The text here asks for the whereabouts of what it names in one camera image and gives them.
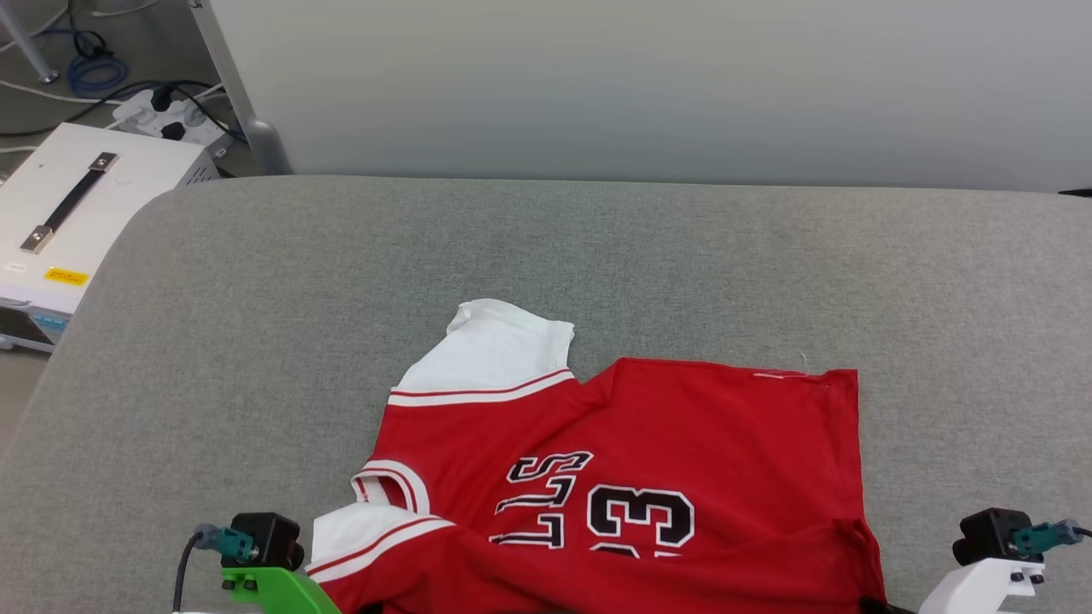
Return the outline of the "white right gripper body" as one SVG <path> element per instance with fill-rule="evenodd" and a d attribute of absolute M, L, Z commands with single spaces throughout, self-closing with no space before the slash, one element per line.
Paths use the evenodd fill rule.
<path fill-rule="evenodd" d="M 1035 595 L 1034 576 L 1045 564 L 1010 559 L 983 559 L 943 576 L 921 603 L 918 614 L 1019 614 L 1002 610 L 1009 597 Z"/>

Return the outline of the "grey metal partition post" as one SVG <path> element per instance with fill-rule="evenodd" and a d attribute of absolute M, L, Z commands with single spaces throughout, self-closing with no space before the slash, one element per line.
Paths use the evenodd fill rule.
<path fill-rule="evenodd" d="M 258 173 L 273 176 L 293 174 L 277 129 L 273 127 L 273 123 L 261 119 L 253 110 L 253 105 L 251 105 L 244 86 L 241 73 L 238 66 L 235 64 L 233 52 L 229 50 L 229 42 L 221 27 L 219 19 L 214 14 L 214 1 L 187 0 L 187 3 L 195 17 L 195 26 L 201 31 L 204 43 L 206 43 L 207 54 L 218 70 L 227 94 L 229 94 L 235 117 L 241 125 L 244 135 L 249 143 L 251 153 L 253 153 Z"/>

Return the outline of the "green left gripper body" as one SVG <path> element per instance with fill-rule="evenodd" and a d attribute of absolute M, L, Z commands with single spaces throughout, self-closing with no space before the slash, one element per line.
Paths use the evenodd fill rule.
<path fill-rule="evenodd" d="M 223 568 L 223 587 L 234 602 L 262 614 L 342 614 L 319 583 L 280 567 Z"/>

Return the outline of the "white partition panel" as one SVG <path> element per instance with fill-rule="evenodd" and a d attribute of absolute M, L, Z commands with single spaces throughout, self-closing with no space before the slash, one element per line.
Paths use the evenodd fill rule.
<path fill-rule="evenodd" d="M 293 174 L 1092 187 L 1092 0 L 213 0 Z"/>

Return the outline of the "red white basketball jersey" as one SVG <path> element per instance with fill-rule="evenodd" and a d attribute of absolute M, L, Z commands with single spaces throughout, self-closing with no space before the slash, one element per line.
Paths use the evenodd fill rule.
<path fill-rule="evenodd" d="M 624 357 L 460 304 L 385 402 L 305 571 L 343 614 L 863 614 L 885 605 L 854 370 Z"/>

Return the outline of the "grey metal table leg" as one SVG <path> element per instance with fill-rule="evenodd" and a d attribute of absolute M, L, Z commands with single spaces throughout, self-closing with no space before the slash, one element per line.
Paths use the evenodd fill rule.
<path fill-rule="evenodd" d="M 3 24 L 11 35 L 13 43 L 15 43 L 17 50 L 24 55 L 32 69 L 38 74 L 40 83 L 54 83 L 58 80 L 58 71 L 54 70 L 47 60 L 44 59 L 39 47 L 32 40 L 29 32 L 20 23 L 15 11 L 11 8 L 8 0 L 0 0 L 0 24 Z"/>

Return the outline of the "white power strip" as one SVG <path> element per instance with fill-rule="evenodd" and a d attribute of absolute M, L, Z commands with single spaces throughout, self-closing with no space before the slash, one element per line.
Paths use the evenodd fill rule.
<path fill-rule="evenodd" d="M 201 145 L 216 160 L 226 155 L 235 142 L 229 132 L 199 108 L 198 102 L 169 85 L 140 90 L 114 109 L 112 117 L 114 129 Z"/>

